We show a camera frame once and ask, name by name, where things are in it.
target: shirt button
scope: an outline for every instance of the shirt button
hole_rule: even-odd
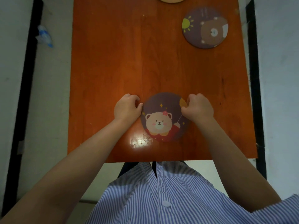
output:
[[[168,202],[167,200],[163,200],[162,201],[162,206],[163,207],[170,207],[170,202]]]

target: black baseboard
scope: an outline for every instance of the black baseboard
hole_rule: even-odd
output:
[[[25,139],[25,130],[28,116],[29,100],[31,93],[32,77],[35,65],[35,56],[37,49],[37,26],[40,25],[43,12],[43,1],[34,0],[30,27],[27,39],[26,54],[21,81],[20,96],[18,102],[15,129],[13,133],[13,143],[9,160],[9,167],[6,180],[6,188],[3,200],[2,217],[5,216],[17,202],[17,191],[19,183],[19,174],[21,167],[21,154],[18,154],[18,147],[23,145]]]
[[[261,175],[263,175],[265,179],[267,179],[254,0],[251,0],[246,6],[246,18],[248,26],[247,34],[249,46],[252,112],[258,154],[258,158],[256,159],[256,169],[261,173]]]

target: yellow sun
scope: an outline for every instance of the yellow sun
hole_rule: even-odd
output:
[[[184,33],[186,33],[186,29],[190,31],[189,27],[193,27],[193,25],[191,25],[191,22],[193,22],[194,20],[191,19],[191,16],[188,17],[188,19],[184,18],[183,19],[183,23],[182,23],[182,29],[184,29]]]

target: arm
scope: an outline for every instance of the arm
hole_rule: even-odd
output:
[[[281,201],[264,177],[243,155],[214,119],[213,108],[202,94],[190,94],[182,114],[192,120],[207,140],[221,182],[230,197],[252,212]]]
[[[115,106],[114,120],[54,166],[0,221],[65,223],[120,137],[140,116],[142,103],[126,94]]]

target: purple round mat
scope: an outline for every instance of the purple round mat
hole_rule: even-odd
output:
[[[150,97],[141,113],[141,123],[148,135],[163,142],[180,138],[190,123],[182,116],[181,106],[187,104],[174,93],[158,93]]]
[[[226,38],[228,22],[215,9],[200,7],[184,17],[182,32],[192,45],[209,49],[219,45]]]

